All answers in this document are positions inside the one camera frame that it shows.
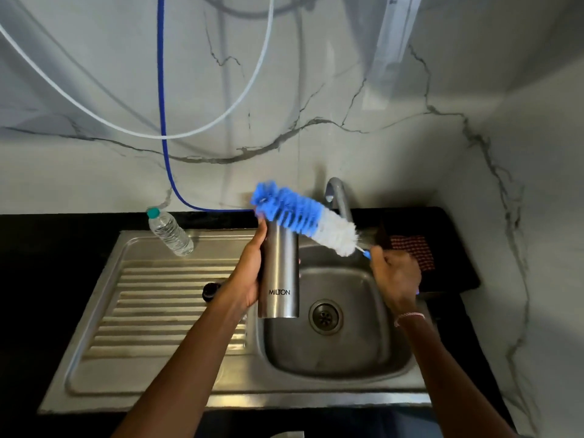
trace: clear plastic bottle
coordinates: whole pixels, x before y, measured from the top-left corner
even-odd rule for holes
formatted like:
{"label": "clear plastic bottle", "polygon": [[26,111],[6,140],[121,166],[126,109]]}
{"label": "clear plastic bottle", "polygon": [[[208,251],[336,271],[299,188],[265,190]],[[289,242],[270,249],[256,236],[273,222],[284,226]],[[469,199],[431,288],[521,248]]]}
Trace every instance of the clear plastic bottle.
{"label": "clear plastic bottle", "polygon": [[178,256],[186,256],[194,249],[193,240],[179,226],[175,218],[168,212],[160,212],[157,207],[151,207],[146,212],[148,214],[148,225],[150,229],[164,241]]}

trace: white bristle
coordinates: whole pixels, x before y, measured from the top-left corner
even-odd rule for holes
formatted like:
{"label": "white bristle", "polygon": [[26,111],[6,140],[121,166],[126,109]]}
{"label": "white bristle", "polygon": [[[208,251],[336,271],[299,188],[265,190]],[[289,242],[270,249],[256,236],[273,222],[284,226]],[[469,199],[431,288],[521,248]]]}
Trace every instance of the white bristle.
{"label": "white bristle", "polygon": [[318,221],[317,231],[311,238],[334,249],[340,256],[349,256],[355,251],[359,237],[353,223],[325,208]]}

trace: person's left arm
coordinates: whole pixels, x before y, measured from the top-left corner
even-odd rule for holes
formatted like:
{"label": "person's left arm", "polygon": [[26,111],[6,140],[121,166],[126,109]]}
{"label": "person's left arm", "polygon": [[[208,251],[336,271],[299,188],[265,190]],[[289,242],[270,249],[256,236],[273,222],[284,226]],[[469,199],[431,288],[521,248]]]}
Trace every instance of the person's left arm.
{"label": "person's left arm", "polygon": [[193,437],[235,327],[258,299],[266,232],[266,222],[259,220],[229,279],[112,438]]}

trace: marble wall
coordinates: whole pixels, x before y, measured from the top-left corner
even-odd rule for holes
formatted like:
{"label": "marble wall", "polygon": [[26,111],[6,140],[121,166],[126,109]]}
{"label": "marble wall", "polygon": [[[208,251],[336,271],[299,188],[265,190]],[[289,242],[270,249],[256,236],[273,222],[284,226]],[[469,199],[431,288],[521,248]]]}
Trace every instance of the marble wall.
{"label": "marble wall", "polygon": [[[426,203],[567,0],[421,0],[391,76],[370,67],[389,3],[276,0],[258,80],[226,121],[171,141],[183,196],[246,206],[258,181],[355,207]],[[219,116],[256,64],[268,0],[166,0],[169,132]],[[156,0],[0,0],[0,23],[67,92],[158,132]],[[169,203],[160,142],[112,131],[0,41],[0,213],[142,211]]]}
{"label": "marble wall", "polygon": [[483,286],[467,312],[520,432],[584,429],[584,0],[439,186]]}

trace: red checkered cloth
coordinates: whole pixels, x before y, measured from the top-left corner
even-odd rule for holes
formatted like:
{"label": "red checkered cloth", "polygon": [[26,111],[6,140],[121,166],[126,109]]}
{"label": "red checkered cloth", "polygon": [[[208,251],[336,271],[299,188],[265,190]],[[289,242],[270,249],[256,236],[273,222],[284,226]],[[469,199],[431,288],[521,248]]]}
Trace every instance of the red checkered cloth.
{"label": "red checkered cloth", "polygon": [[410,255],[412,255],[420,266],[422,272],[427,272],[429,270],[434,270],[434,257],[432,252],[428,247],[426,238],[422,235],[415,236],[403,236],[403,235],[391,235],[390,236],[391,248],[395,250],[405,250]]}

